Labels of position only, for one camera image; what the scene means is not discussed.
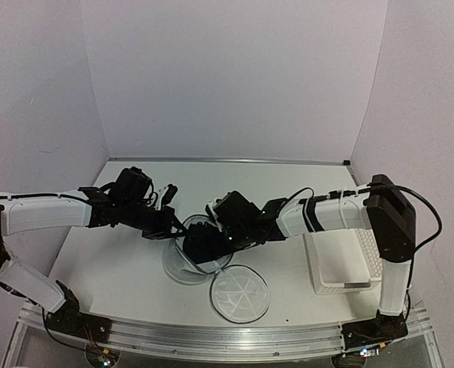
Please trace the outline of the dark navy lace bra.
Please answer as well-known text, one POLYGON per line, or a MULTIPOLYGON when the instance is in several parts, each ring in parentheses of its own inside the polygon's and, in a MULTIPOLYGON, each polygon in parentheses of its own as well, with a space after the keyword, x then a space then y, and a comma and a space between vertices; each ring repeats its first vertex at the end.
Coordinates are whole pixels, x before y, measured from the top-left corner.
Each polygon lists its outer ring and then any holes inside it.
POLYGON ((208 222, 190 224, 182 247, 183 253, 198 265, 233 254, 224 235, 208 222))

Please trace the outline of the white mesh laundry bag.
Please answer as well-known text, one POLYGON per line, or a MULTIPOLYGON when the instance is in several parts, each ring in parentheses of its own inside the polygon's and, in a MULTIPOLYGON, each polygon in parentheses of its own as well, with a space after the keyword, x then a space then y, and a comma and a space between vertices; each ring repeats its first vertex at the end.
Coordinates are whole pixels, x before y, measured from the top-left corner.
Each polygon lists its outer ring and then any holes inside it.
MULTIPOLYGON (((191 215, 183 224, 188 228, 197 222, 216 226, 206 215, 191 215)), ((183 253, 184 238, 171 238, 163 250, 163 269, 170 278, 183 285, 209 283, 212 309, 230 323, 250 324, 266 315, 271 295, 265 279, 255 269, 234 264, 233 254, 195 264, 183 253)))

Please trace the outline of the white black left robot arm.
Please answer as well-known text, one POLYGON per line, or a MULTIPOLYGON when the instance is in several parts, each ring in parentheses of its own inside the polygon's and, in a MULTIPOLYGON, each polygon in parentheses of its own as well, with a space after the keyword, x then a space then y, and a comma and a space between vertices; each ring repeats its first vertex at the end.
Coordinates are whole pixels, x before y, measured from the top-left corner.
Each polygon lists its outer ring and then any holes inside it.
POLYGON ((113 182, 82 186, 69 192, 11 194, 0 192, 0 286, 54 314, 66 334, 84 329, 84 317, 73 292, 23 263, 4 239, 19 233, 50 228, 101 228, 125 225, 149 240, 178 238, 186 228, 171 207, 177 188, 155 190, 141 169, 125 168, 113 182))

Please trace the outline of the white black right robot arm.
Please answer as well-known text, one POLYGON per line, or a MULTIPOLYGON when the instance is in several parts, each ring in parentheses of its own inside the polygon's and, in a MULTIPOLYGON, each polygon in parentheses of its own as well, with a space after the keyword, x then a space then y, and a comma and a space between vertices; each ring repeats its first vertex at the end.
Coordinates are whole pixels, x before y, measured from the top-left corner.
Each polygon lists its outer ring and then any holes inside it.
POLYGON ((398 325, 412 279, 415 254, 442 232, 442 219, 433 204, 418 192, 394 184, 384 174, 370 183, 304 196, 299 189, 291 196, 272 199, 258 208, 240 192, 231 191, 206 205, 206 213, 224 236, 230 253, 279 242, 307 233, 365 230, 373 234, 383 262, 379 314, 367 332, 385 339, 398 325), (416 240, 417 214, 410 201, 421 202, 434 216, 437 230, 416 240))

